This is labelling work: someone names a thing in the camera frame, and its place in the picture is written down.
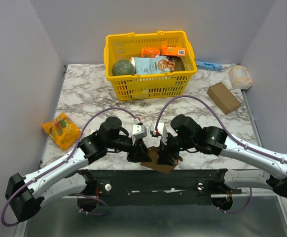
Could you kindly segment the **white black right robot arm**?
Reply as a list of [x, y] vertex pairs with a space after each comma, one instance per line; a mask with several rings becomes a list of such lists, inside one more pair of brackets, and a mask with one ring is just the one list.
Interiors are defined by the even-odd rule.
[[158, 153], [163, 161], [180, 152], [194, 148], [197, 152], [232, 158], [249, 164], [253, 170], [227, 170], [213, 180], [213, 189], [224, 193], [237, 188], [272, 190], [287, 198], [287, 154], [282, 154], [248, 143], [215, 127], [201, 127], [191, 117], [178, 115], [171, 121], [176, 136], [167, 132], [163, 123], [153, 123], [150, 134], [160, 137]]

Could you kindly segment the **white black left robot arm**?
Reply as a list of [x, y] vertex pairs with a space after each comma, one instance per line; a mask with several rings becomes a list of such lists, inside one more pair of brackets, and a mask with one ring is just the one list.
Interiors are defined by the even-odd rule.
[[126, 152], [129, 162], [150, 161], [143, 138], [147, 129], [137, 118], [129, 134], [117, 117], [107, 118], [100, 128], [79, 140], [67, 154], [44, 168], [21, 176], [12, 175], [7, 184], [4, 209], [11, 207], [18, 222], [35, 216], [41, 207], [53, 198], [94, 192], [95, 183], [80, 176], [77, 181], [69, 181], [73, 173], [107, 155], [109, 149]]

